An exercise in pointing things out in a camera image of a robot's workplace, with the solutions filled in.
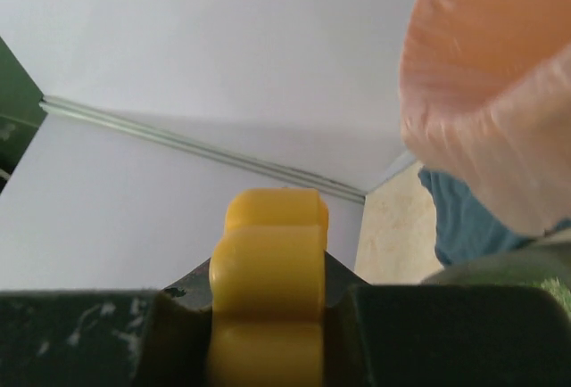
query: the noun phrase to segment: white panel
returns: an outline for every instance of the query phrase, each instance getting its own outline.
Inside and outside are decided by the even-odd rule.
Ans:
[[[413,1],[0,0],[0,35],[46,94],[368,190]]]
[[[284,185],[48,116],[0,194],[0,289],[164,287],[210,257],[237,194]],[[324,198],[352,268],[363,208]]]

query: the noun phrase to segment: blue cloth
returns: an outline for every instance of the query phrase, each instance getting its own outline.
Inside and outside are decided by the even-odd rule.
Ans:
[[[532,240],[508,230],[458,179],[429,169],[421,169],[418,178],[436,207],[434,251],[444,266],[511,251]],[[568,227],[571,220],[564,220],[555,231]]]

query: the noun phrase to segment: towel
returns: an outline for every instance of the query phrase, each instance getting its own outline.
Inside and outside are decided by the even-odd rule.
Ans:
[[[434,252],[444,266],[512,251],[537,238],[512,233],[455,177],[422,168],[418,178],[436,207]],[[569,227],[571,220],[566,219],[554,231]]]

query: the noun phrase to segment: yellow object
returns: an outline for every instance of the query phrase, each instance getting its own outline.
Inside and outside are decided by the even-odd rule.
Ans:
[[[211,385],[322,385],[327,223],[316,190],[230,203],[210,264]]]

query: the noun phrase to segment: green wall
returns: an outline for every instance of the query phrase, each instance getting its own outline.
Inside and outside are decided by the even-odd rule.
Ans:
[[[0,39],[0,167],[20,161],[46,114],[42,92]]]

